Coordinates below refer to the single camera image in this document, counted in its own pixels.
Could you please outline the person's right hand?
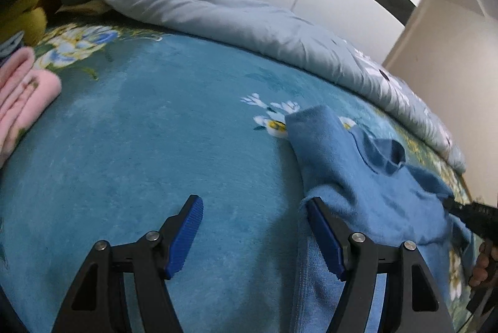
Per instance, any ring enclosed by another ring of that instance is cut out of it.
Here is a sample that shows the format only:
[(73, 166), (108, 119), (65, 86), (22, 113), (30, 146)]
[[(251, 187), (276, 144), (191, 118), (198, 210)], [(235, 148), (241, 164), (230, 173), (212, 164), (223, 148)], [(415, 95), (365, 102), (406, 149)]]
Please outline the person's right hand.
[(471, 277), (468, 285), (471, 288), (486, 287), (491, 283), (489, 274), (491, 259), (497, 261), (497, 247), (492, 246), (489, 250), (486, 248), (486, 242), (479, 246), (479, 256), (473, 266)]

